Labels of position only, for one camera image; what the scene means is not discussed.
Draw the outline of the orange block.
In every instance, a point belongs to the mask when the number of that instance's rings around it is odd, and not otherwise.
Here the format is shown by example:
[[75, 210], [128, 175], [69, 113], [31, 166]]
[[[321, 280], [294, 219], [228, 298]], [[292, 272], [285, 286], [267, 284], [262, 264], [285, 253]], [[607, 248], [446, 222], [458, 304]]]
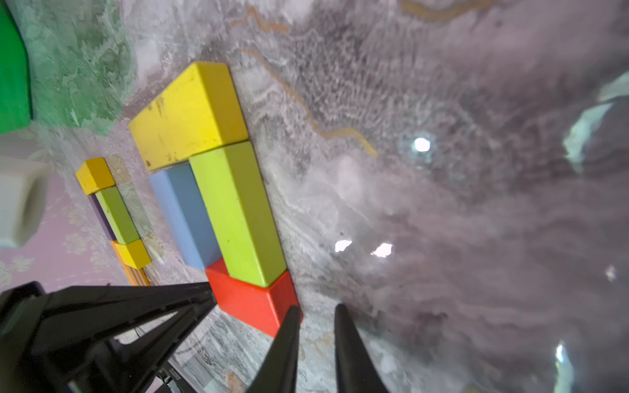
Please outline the orange block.
[[122, 265], [122, 269], [124, 270], [126, 277], [129, 280], [129, 283], [132, 286], [136, 286], [136, 287], [150, 287], [151, 286], [151, 284], [149, 283], [149, 280], [147, 279], [147, 275], [144, 273], [143, 269], [136, 270], [122, 263], [121, 265]]

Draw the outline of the yellow-green long block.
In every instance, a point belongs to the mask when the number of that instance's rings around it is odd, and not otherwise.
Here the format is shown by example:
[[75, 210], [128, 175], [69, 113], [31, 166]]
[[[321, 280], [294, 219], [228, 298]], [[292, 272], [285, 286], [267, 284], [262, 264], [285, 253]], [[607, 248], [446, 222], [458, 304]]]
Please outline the yellow-green long block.
[[229, 67], [193, 62], [129, 122], [147, 171], [243, 142], [248, 132]]

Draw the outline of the long yellow block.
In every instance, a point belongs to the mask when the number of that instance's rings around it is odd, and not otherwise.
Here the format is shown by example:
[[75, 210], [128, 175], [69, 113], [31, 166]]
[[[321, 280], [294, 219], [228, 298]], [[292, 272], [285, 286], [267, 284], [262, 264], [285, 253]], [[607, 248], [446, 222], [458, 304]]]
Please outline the long yellow block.
[[92, 195], [116, 185], [106, 160], [102, 157], [86, 160], [75, 176], [85, 195]]

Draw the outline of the lime green block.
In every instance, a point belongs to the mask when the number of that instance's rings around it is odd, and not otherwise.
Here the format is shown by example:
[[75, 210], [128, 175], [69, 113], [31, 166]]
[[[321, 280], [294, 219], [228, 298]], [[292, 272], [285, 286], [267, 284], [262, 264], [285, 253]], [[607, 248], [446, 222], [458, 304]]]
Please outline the lime green block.
[[189, 163], [229, 275], [268, 288], [287, 264], [252, 143], [204, 152]]
[[117, 187], [104, 188], [96, 192], [95, 195], [115, 235], [116, 241], [128, 245], [139, 240], [139, 233], [124, 204], [119, 189]]

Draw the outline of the light blue block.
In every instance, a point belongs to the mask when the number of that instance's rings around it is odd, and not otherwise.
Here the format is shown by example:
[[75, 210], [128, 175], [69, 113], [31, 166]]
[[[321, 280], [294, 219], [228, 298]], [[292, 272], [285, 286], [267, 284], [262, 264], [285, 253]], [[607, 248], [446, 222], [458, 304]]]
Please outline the light blue block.
[[219, 261], [222, 254], [191, 165], [148, 178], [184, 263], [205, 270]]

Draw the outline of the red block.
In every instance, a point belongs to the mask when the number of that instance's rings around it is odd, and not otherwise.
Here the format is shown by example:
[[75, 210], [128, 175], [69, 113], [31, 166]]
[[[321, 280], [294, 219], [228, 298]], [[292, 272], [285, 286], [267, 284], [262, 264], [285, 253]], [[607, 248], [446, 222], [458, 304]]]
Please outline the red block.
[[230, 277], [223, 260], [209, 266], [206, 276], [223, 312], [273, 338], [288, 310], [299, 306], [288, 270], [268, 288]]

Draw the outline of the small yellow block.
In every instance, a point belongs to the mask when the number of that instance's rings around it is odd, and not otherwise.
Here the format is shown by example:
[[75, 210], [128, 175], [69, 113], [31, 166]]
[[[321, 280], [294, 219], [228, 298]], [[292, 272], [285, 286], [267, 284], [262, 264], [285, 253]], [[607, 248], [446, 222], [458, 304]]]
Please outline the small yellow block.
[[141, 239], [129, 244], [121, 244], [114, 241], [111, 242], [111, 245], [118, 256], [119, 261], [126, 266], [140, 270], [152, 262]]

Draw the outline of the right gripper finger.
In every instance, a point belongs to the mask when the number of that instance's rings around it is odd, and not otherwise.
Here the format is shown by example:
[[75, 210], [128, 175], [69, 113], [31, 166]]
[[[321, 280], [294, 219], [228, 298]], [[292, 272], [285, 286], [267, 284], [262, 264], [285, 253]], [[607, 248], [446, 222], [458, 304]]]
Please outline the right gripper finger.
[[147, 391], [215, 307], [209, 283], [9, 289], [1, 294], [1, 390]]

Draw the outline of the purple block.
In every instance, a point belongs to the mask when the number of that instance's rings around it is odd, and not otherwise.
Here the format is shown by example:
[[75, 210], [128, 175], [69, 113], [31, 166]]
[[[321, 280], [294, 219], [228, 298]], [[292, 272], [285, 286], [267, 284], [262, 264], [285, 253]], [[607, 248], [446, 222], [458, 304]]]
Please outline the purple block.
[[96, 194], [88, 195], [88, 199], [90, 204], [98, 217], [98, 222], [101, 224], [103, 232], [109, 241], [115, 241], [116, 235], [113, 233], [113, 230], [107, 220], [107, 217], [104, 214], [103, 208], [101, 207]]

